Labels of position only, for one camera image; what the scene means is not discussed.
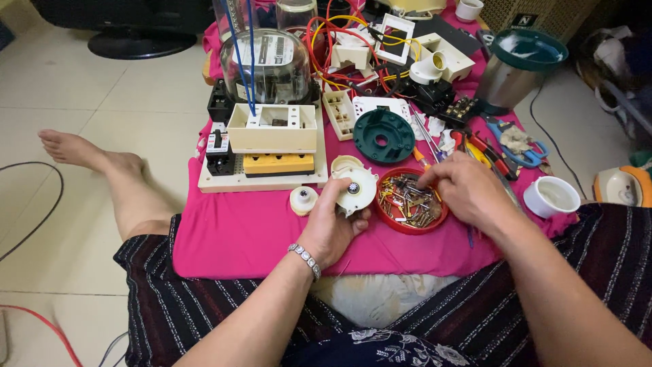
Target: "white cup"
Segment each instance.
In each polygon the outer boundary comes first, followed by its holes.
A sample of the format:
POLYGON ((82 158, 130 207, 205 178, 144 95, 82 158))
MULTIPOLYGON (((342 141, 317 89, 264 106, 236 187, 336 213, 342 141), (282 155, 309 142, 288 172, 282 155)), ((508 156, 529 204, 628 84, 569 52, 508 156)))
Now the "white cup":
POLYGON ((534 181, 523 193, 526 206, 548 219, 558 213, 571 213, 580 207, 580 195, 568 182, 553 176, 534 181))
POLYGON ((470 23, 480 15, 483 7, 484 3, 480 0, 460 0, 455 10, 455 16, 462 23, 470 23))

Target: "white plastic gear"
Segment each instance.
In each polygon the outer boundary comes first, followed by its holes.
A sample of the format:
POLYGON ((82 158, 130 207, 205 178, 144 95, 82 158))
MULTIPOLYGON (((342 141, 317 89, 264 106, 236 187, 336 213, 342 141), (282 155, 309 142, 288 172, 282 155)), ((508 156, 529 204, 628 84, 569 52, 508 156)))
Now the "white plastic gear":
POLYGON ((310 213, 317 202, 317 191, 308 186, 300 186, 289 194, 289 206, 299 217, 310 213))
POLYGON ((352 155, 338 155, 331 163, 331 174, 346 167, 364 167, 360 159, 352 155))
POLYGON ((366 208, 374 201, 378 175, 372 174, 371 168, 366 170, 364 167, 349 167, 348 169, 345 167, 335 171, 331 177, 350 178, 352 181, 349 189, 341 193, 337 198, 338 211, 344 213, 346 217, 349 217, 357 210, 366 208))

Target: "silver bracelet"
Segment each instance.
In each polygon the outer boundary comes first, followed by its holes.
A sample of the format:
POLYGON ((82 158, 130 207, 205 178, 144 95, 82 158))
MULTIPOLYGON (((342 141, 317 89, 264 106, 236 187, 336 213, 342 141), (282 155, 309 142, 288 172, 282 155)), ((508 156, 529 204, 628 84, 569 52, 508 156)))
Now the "silver bracelet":
POLYGON ((312 269, 313 274, 315 274, 315 279, 313 282, 317 282, 319 280, 319 277, 321 277, 321 269, 319 269, 319 265, 317 265, 317 261, 313 259, 312 256, 299 244, 292 244, 288 247, 288 252, 294 251, 298 253, 302 259, 308 263, 308 266, 312 269))

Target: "striped fabric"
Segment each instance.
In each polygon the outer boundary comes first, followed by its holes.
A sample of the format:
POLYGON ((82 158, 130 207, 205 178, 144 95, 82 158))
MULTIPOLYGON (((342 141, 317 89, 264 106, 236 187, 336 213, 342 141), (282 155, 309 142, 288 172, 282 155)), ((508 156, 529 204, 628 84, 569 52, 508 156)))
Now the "striped fabric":
MULTIPOLYGON (((651 347, 650 209, 591 204, 579 214, 579 223, 553 239, 555 246, 609 309, 651 347)), ((170 255, 180 220, 181 215, 172 218, 169 236, 133 237, 114 256, 126 270, 129 286, 128 366, 171 366, 261 282, 180 278, 170 255)), ((309 295, 286 354, 358 328, 309 295)), ((505 262, 450 284, 388 329, 450 345, 481 366, 538 365, 505 262)))

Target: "red bowl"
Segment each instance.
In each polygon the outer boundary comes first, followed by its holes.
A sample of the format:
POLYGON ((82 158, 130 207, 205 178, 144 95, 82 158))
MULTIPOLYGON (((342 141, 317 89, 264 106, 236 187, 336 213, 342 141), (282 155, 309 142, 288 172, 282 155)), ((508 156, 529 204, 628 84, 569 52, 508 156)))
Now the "red bowl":
MULTIPOLYGON (((374 200, 374 206, 376 207, 376 211, 378 212, 378 216, 380 216, 380 219, 385 222, 391 229, 404 233, 404 234, 410 234, 413 236, 419 235, 419 234, 426 234, 429 232, 432 232, 437 228, 437 226, 443 222, 444 219, 446 219, 446 215, 448 215, 449 208, 448 206, 444 203, 441 202, 441 215, 439 218, 436 220, 432 221, 427 227, 424 228, 412 228, 408 227, 406 225, 401 224, 400 222, 395 221, 394 219, 390 218, 387 213, 381 208, 380 203, 378 202, 378 198, 380 197, 380 189, 382 183, 390 177, 395 177, 395 176, 400 176, 401 174, 405 173, 410 173, 410 174, 416 174, 417 176, 421 176, 423 174, 423 171, 417 170, 414 168, 407 168, 407 167, 398 167, 398 168, 393 168, 387 171, 379 180, 376 185, 376 197, 374 200)), ((392 207, 392 211, 396 210, 398 213, 398 209, 392 207)))

